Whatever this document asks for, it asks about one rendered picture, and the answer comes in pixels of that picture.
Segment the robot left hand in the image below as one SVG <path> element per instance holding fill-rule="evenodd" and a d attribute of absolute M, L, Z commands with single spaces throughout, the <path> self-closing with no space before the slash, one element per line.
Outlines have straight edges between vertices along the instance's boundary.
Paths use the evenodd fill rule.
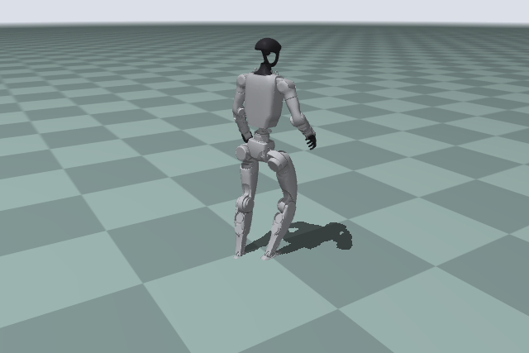
<path fill-rule="evenodd" d="M 251 132 L 250 132 L 250 134 L 251 134 Z M 248 140 L 246 140 L 245 137 L 244 137 L 242 134 L 241 134 L 241 136 L 242 136 L 244 142 L 245 142 L 245 143 L 248 143 L 248 140 L 249 140 L 250 138 L 249 138 Z M 251 134 L 251 138 L 252 138 L 252 137 L 253 137 L 253 136 L 252 136 L 252 134 Z"/>

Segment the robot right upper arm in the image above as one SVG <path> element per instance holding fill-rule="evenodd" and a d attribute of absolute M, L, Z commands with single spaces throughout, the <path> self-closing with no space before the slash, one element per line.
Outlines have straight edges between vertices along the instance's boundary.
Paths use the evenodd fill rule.
<path fill-rule="evenodd" d="M 292 80 L 283 78 L 277 78 L 276 82 L 277 89 L 279 93 L 283 94 L 288 110 L 291 112 L 290 121 L 292 125 L 297 127 L 305 124 L 300 112 L 295 83 Z"/>

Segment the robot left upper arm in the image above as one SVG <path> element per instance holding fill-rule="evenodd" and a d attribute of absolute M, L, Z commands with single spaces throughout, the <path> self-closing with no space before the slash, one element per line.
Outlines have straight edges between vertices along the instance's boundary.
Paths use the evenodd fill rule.
<path fill-rule="evenodd" d="M 238 117 L 243 117 L 245 115 L 245 107 L 242 104 L 245 101 L 246 76 L 247 74 L 240 74 L 236 79 L 237 86 L 232 111 Z"/>

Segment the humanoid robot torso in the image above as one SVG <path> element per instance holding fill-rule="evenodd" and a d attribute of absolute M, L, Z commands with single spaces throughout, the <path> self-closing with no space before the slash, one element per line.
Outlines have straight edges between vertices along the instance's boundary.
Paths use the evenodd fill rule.
<path fill-rule="evenodd" d="M 256 68 L 255 68 L 256 69 Z M 256 69 L 257 71 L 257 69 Z M 271 75 L 257 75 L 250 72 L 245 78 L 245 114 L 248 125 L 258 127 L 254 137 L 248 140 L 247 154 L 257 161 L 268 163 L 266 153 L 274 149 L 269 139 L 271 127 L 277 126 L 282 112 L 283 94 L 277 89 L 277 78 L 283 78 L 271 71 Z M 277 72 L 277 74 L 276 74 Z"/>

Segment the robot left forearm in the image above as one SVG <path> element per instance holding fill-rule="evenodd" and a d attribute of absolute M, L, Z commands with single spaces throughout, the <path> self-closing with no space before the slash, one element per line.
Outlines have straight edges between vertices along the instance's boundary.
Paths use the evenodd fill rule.
<path fill-rule="evenodd" d="M 237 123 L 237 126 L 239 127 L 239 131 L 245 137 L 245 139 L 248 140 L 249 138 L 251 138 L 250 128 L 248 127 L 248 123 L 246 121 L 246 115 L 244 115 L 243 117 L 238 117 L 233 113 L 233 117 L 235 119 L 235 122 Z"/>

